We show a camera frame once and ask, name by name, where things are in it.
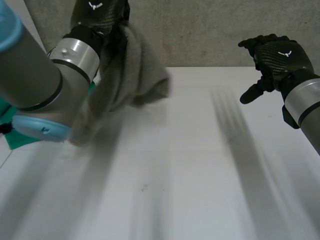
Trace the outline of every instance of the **white tabletop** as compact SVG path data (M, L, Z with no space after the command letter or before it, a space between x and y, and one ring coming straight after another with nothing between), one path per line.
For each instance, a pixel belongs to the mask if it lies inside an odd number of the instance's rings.
M318 239L320 159L280 94L240 105L251 67L169 70L169 99L90 146L0 138L1 240Z

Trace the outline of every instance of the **concrete wall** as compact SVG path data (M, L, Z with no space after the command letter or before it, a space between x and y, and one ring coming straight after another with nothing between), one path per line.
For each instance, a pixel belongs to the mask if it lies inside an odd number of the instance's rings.
M25 0L47 49L69 30L74 0ZM131 21L166 66L252 66L239 41L275 33L299 41L320 73L319 0L131 0Z

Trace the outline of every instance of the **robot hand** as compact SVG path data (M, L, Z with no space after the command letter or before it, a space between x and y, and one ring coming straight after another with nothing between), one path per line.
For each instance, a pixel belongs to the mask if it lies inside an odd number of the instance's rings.
M278 37L275 34L258 36L243 40L239 47L248 49L253 57L255 69L261 71L262 77L252 85L240 98L240 102L248 104L264 94L265 91L280 91L283 100L299 84L319 78L314 74L314 68L300 44L287 36ZM298 129L296 119L282 108L283 119L294 129Z
M248 104L260 97L264 91L280 91L281 81L292 72L305 70L314 73L314 68L300 44L287 36L275 34L258 36L243 40L239 47L248 49L255 62L255 69L261 71L262 77L252 85L240 98Z

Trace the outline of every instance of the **towel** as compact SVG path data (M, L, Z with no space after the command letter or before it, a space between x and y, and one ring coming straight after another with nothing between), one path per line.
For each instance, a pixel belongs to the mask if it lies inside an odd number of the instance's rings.
M127 21L114 27L105 38L99 72L101 80L84 101L72 126L69 141L88 143L124 106L142 107L169 95L169 74L143 34Z

